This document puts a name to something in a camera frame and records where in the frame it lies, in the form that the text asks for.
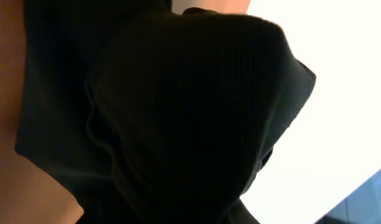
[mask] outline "skin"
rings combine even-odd
[[[250,0],[174,0],[173,10],[181,14],[188,7],[201,7],[244,14],[249,3]],[[26,52],[22,12],[23,0],[0,0],[0,202],[4,202],[0,203],[0,223],[75,223],[83,212],[75,199],[14,152]]]

